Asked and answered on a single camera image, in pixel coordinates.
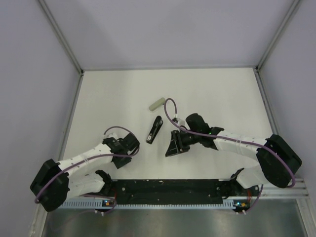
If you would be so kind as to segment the black stapler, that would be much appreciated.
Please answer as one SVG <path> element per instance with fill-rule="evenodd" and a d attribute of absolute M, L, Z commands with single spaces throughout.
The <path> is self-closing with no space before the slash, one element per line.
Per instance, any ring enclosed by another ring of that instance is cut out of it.
<path fill-rule="evenodd" d="M 147 136 L 146 142 L 148 144 L 152 144 L 155 140 L 158 132 L 160 131 L 161 127 L 163 125 L 163 120 L 161 116 L 157 116 L 154 120 L 153 126 Z"/>

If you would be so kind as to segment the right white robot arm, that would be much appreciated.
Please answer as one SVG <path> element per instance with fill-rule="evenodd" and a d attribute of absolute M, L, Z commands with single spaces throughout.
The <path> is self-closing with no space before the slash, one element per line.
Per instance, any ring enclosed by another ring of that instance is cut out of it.
<path fill-rule="evenodd" d="M 279 135 L 272 134 L 269 138 L 241 136 L 220 127 L 210 127 L 197 113 L 189 115 L 186 123 L 189 129 L 178 125 L 171 132 L 166 157 L 186 153 L 191 145 L 201 144 L 205 148 L 236 153 L 258 163 L 251 168 L 242 167 L 231 176 L 244 189 L 268 183 L 278 188 L 295 185 L 294 175 L 302 161 Z"/>

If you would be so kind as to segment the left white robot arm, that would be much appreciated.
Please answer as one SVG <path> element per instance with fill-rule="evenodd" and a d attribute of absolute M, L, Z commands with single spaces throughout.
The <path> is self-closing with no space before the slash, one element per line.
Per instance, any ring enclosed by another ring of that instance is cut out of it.
<path fill-rule="evenodd" d="M 108 136 L 91 150 L 75 157 L 43 163 L 30 189 L 47 212 L 59 208 L 66 200 L 84 196 L 109 196 L 113 181 L 105 171 L 108 164 L 119 169 L 130 163 L 139 151 L 140 142 L 131 133 L 124 138 Z"/>

